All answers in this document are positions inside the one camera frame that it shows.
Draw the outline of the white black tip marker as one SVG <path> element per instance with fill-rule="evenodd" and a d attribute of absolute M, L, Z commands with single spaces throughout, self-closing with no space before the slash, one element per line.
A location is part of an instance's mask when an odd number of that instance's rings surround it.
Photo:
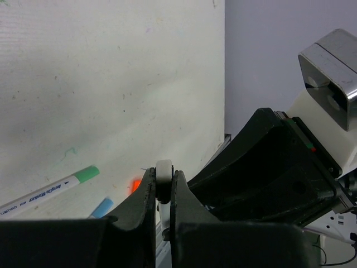
<path fill-rule="evenodd" d="M 156 163 L 156 199 L 160 215 L 161 235 L 166 242 L 170 240 L 170 208 L 173 166 L 171 160 Z"/>

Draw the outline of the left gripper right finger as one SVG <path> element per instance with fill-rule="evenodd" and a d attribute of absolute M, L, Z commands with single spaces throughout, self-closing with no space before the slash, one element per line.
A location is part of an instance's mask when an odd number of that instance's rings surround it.
<path fill-rule="evenodd" d="M 172 179 L 170 216 L 172 267 L 318 267 L 296 226 L 222 222 L 194 196 L 183 171 Z"/>

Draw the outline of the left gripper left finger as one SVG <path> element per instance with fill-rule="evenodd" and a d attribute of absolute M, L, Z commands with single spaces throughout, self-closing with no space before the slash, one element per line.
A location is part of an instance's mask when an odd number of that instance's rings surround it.
<path fill-rule="evenodd" d="M 99 219 L 1 222 L 1 267 L 154 267 L 156 169 Z"/>

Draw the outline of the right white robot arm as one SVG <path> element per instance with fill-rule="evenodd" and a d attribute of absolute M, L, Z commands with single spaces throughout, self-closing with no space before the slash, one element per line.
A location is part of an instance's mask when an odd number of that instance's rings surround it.
<path fill-rule="evenodd" d="M 306 233 L 356 246 L 356 173 L 297 116 L 260 108 L 188 186 L 216 217 L 206 267 L 330 267 Z"/>

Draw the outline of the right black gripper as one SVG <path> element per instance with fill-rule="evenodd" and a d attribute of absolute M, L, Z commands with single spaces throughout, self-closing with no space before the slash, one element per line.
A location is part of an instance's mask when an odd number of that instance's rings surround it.
<path fill-rule="evenodd" d="M 351 212 L 341 175 L 299 117 L 260 108 L 188 186 L 221 221 L 311 223 Z"/>

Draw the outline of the orange highlighter cap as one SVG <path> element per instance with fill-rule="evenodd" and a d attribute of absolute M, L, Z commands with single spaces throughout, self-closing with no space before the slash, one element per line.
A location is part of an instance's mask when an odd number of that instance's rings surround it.
<path fill-rule="evenodd" d="M 133 194 L 138 187 L 140 186 L 142 179 L 141 178 L 134 178 L 131 180 L 130 186 L 129 186 L 129 194 Z"/>

